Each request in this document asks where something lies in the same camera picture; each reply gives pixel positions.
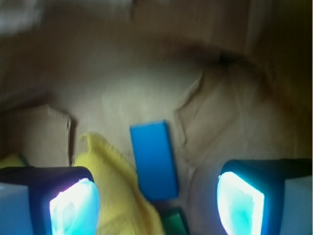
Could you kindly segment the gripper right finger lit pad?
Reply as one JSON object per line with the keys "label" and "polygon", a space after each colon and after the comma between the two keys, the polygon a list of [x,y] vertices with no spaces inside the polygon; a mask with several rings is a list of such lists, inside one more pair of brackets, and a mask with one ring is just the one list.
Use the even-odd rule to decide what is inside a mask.
{"label": "gripper right finger lit pad", "polygon": [[310,159],[230,160],[218,176],[217,208],[228,235],[311,235]]}

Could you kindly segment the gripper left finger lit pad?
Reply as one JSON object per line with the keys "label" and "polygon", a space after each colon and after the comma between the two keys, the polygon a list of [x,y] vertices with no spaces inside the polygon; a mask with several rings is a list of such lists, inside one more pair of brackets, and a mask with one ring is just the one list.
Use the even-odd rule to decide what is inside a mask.
{"label": "gripper left finger lit pad", "polygon": [[94,235],[99,213],[98,188],[85,167],[0,170],[2,235]]}

